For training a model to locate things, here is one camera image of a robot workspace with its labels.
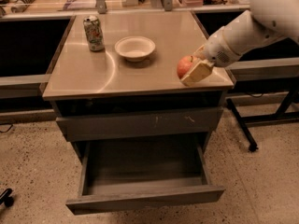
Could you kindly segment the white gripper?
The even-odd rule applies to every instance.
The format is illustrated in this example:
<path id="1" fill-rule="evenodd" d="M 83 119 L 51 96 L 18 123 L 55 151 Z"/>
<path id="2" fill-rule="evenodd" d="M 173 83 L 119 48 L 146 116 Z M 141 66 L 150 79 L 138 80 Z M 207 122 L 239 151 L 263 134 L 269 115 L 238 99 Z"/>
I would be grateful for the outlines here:
<path id="1" fill-rule="evenodd" d="M 192 54 L 200 60 L 197 60 L 181 79 L 184 85 L 193 86 L 210 76 L 214 64 L 218 67 L 227 67 L 241 58 L 239 54 L 230 48 L 224 36 L 224 31 L 224 27 L 221 27 L 208 38 L 205 45 L 199 47 Z"/>

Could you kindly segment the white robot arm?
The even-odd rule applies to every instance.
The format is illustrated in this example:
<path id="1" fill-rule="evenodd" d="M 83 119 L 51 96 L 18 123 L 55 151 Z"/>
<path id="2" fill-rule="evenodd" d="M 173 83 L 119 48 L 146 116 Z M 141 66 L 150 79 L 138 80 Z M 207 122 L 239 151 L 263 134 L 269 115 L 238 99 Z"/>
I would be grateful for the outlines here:
<path id="1" fill-rule="evenodd" d="M 299 0 L 250 0 L 249 9 L 210 35 L 194 52 L 192 65 L 180 81 L 193 86 L 244 54 L 284 38 L 299 44 Z"/>

